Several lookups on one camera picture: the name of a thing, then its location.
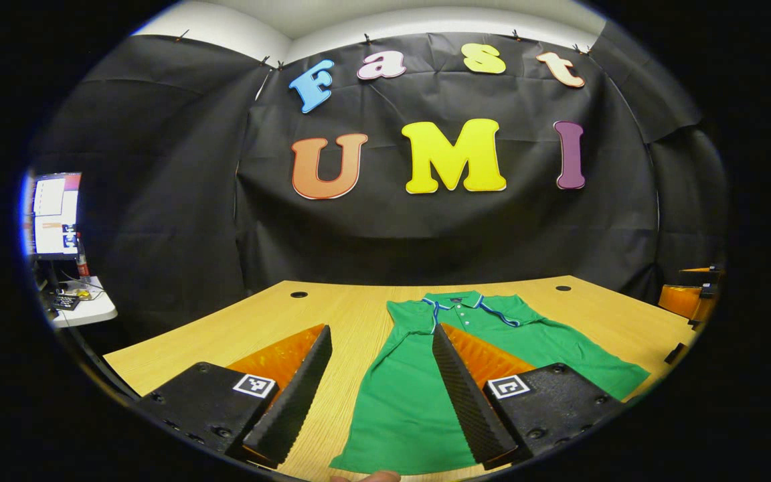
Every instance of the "white ceiling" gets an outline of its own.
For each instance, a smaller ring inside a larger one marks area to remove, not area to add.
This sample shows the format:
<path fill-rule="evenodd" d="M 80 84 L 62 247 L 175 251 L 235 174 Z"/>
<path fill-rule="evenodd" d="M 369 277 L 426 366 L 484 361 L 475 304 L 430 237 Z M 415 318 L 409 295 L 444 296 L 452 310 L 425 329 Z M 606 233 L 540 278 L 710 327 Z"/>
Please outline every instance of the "white ceiling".
<path fill-rule="evenodd" d="M 290 39 L 299 39 L 343 21 L 392 10 L 428 7 L 481 7 L 510 10 L 558 21 L 599 34 L 604 21 L 574 0 L 202 0 L 259 19 Z"/>

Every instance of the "monitor screen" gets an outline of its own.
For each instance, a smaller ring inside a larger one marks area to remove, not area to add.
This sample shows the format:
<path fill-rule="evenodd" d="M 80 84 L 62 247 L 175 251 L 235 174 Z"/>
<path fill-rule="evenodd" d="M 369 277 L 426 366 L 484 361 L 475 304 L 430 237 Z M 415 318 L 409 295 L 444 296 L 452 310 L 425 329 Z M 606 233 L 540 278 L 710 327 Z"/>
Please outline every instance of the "monitor screen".
<path fill-rule="evenodd" d="M 34 250 L 37 259 L 76 259 L 76 200 L 81 173 L 35 177 Z"/>

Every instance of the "wooden table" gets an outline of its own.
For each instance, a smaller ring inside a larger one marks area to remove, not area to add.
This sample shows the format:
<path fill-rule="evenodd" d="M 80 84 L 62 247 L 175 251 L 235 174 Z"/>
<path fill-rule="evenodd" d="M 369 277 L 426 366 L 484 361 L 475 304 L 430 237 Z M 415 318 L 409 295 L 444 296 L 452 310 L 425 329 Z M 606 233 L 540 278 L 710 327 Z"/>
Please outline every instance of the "wooden table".
<path fill-rule="evenodd" d="M 567 286 L 569 291 L 557 290 Z M 517 294 L 539 314 L 582 332 L 651 376 L 628 398 L 664 376 L 665 357 L 677 343 L 691 345 L 695 332 L 686 319 L 572 276 L 483 285 L 367 287 L 284 281 L 221 311 L 132 347 L 105 355 L 117 374 L 138 394 L 205 361 L 232 362 L 319 323 L 331 327 L 333 355 L 308 418 L 279 472 L 313 481 L 330 475 L 351 480 L 360 474 L 330 469 L 349 433 L 362 376 L 392 330 L 386 301 L 421 299 L 426 293 L 477 290 L 484 296 Z M 305 298 L 292 298 L 306 292 Z M 405 482 L 450 481 L 486 473 L 481 465 L 443 473 L 404 476 Z"/>

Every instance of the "pink letter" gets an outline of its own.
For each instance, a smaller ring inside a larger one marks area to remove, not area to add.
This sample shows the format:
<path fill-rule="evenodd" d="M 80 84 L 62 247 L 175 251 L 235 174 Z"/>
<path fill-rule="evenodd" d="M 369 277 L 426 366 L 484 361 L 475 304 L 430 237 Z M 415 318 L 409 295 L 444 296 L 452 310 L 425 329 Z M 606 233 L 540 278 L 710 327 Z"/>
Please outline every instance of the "pink letter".
<path fill-rule="evenodd" d="M 377 77 L 397 77 L 406 72 L 404 67 L 404 55 L 398 51 L 378 52 L 365 58 L 365 64 L 356 76 L 362 80 L 376 79 Z"/>

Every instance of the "blue letter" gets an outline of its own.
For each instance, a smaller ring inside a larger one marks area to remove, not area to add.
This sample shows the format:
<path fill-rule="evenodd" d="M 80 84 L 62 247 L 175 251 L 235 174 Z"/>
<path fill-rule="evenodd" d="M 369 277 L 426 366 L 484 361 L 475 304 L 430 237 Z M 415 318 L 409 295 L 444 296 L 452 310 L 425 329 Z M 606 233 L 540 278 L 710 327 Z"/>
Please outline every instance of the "blue letter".
<path fill-rule="evenodd" d="M 328 72 L 321 72 L 321 70 L 326 70 L 333 65 L 335 63 L 329 59 L 321 60 L 317 65 L 309 68 L 302 76 L 296 77 L 290 83 L 290 88 L 296 89 L 299 92 L 299 96 L 303 98 L 303 114 L 311 112 L 314 107 L 322 104 L 331 95 L 331 91 L 322 91 L 318 86 L 331 85 L 330 74 Z"/>

